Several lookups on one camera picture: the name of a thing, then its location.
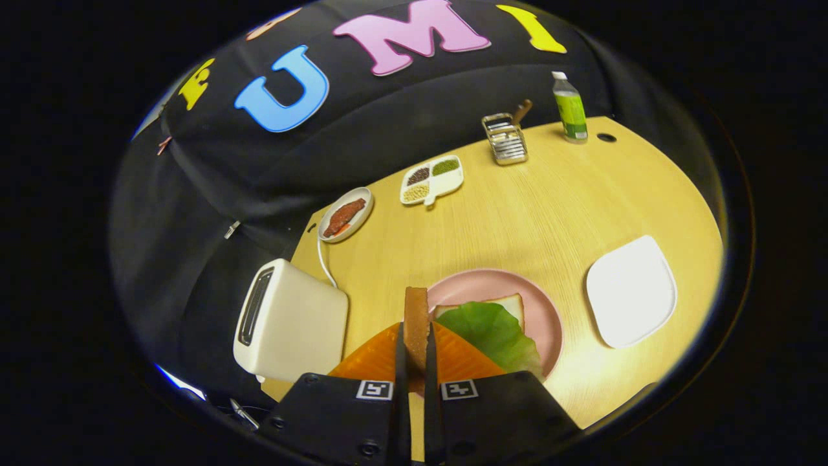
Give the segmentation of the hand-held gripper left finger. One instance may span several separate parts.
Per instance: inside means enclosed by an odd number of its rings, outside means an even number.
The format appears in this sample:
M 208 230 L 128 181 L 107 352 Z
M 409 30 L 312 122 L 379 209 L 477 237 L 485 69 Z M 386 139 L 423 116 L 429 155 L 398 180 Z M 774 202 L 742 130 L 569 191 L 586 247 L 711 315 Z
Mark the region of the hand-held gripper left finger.
M 376 334 L 348 362 L 381 368 L 375 378 L 304 373 L 261 420 L 258 436 L 283 464 L 409 464 L 411 425 L 401 322 Z

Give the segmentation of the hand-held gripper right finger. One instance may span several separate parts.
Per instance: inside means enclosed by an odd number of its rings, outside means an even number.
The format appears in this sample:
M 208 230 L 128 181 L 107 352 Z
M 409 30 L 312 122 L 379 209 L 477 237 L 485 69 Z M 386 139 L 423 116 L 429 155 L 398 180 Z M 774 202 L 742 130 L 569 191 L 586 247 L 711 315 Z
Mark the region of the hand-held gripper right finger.
M 428 464 L 559 464 L 582 429 L 528 371 L 438 382 L 437 324 L 427 343 Z

